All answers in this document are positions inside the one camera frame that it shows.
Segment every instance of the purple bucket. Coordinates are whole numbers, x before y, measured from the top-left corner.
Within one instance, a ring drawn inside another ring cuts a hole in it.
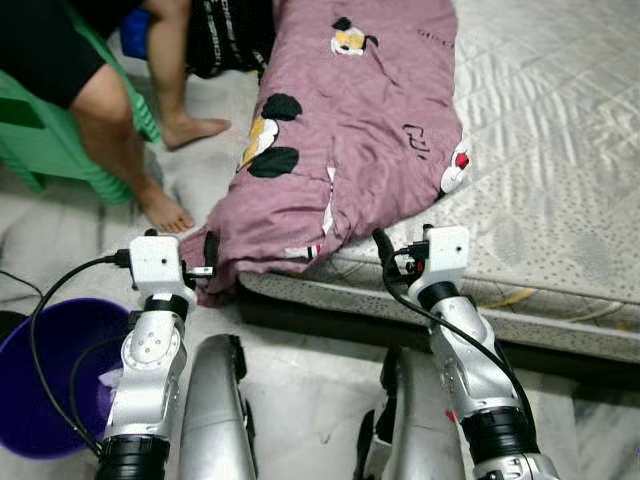
[[[125,335],[127,319],[122,307],[94,298],[68,300],[40,314],[36,331],[40,362],[69,415],[69,375],[76,359],[93,345]],[[27,458],[59,458],[85,445],[55,411],[38,380],[29,347],[30,321],[0,347],[0,444]],[[120,346],[121,342],[113,342],[94,350],[78,369],[78,412],[96,438],[102,436],[111,409],[111,392],[98,376],[122,366]]]

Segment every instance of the tiled floor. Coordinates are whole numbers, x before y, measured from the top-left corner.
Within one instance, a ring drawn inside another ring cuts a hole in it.
[[[147,80],[138,83],[148,91]],[[167,191],[197,223],[224,194],[233,174],[255,92],[255,78],[240,73],[192,83],[188,99],[194,113],[231,118],[232,130],[176,153],[153,147]],[[0,268],[42,288],[71,267],[125,246],[147,226],[132,205],[105,207],[79,182],[52,180],[44,195],[35,195],[0,164]],[[72,282],[58,299],[97,296],[133,307],[137,299],[128,285],[126,273],[101,267]],[[0,309],[28,312],[34,303],[35,297],[23,286],[0,277]],[[205,336],[222,332],[240,335],[245,345],[249,374],[243,390],[255,414],[260,478],[351,478],[360,419],[380,395],[384,351],[247,326],[234,306],[197,309],[188,323],[187,350],[193,352]],[[637,394],[592,391],[557,377],[519,373],[538,420],[541,448],[563,480],[640,478]],[[3,395],[11,395],[10,386]],[[179,438],[179,425],[175,435]],[[169,462],[170,479],[176,478],[177,450],[172,450]],[[0,479],[12,480],[91,478],[95,468],[87,452],[36,462],[4,449],[0,465]]]

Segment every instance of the cartoon print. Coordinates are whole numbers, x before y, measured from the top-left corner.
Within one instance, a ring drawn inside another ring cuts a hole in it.
[[[465,168],[469,165],[469,157],[464,146],[458,145],[451,155],[451,162],[440,179],[442,194],[450,193],[460,186],[464,179]]]
[[[275,178],[291,173],[298,164],[298,151],[290,147],[274,147],[273,144],[280,132],[278,122],[290,122],[301,113],[302,107],[295,98],[283,93],[271,95],[262,113],[253,122],[249,133],[251,143],[236,172],[250,165],[249,173],[259,178]]]
[[[378,39],[373,35],[365,35],[351,25],[351,20],[346,17],[340,18],[333,24],[336,33],[331,39],[331,51],[333,53],[341,53],[342,55],[364,55],[367,43],[371,42],[376,47]]]
[[[435,42],[436,44],[442,44],[443,47],[448,47],[452,50],[455,48],[455,42],[451,40],[444,40],[442,37],[440,37],[436,33],[427,32],[426,30],[419,28],[418,35],[420,35],[421,37],[427,38],[432,42]]]
[[[404,130],[404,132],[407,134],[407,138],[409,139],[409,146],[417,152],[420,152],[417,154],[417,157],[420,160],[426,160],[427,157],[425,155],[427,153],[431,153],[431,149],[427,147],[424,128],[407,123],[402,126],[402,130]]]

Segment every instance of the bare foot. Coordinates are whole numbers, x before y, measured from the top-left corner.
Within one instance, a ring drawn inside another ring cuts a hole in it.
[[[142,211],[149,221],[166,232],[179,233],[193,227],[189,214],[153,184],[137,195]]]
[[[186,117],[178,122],[164,125],[164,143],[169,150],[175,150],[201,138],[218,135],[229,127],[231,127],[229,120],[218,118],[198,120]]]

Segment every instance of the blanket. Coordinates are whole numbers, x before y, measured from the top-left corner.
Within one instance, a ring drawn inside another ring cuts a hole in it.
[[[452,106],[451,0],[281,5],[249,146],[229,192],[181,244],[217,245],[204,305],[241,271],[302,273],[452,191],[468,164]]]

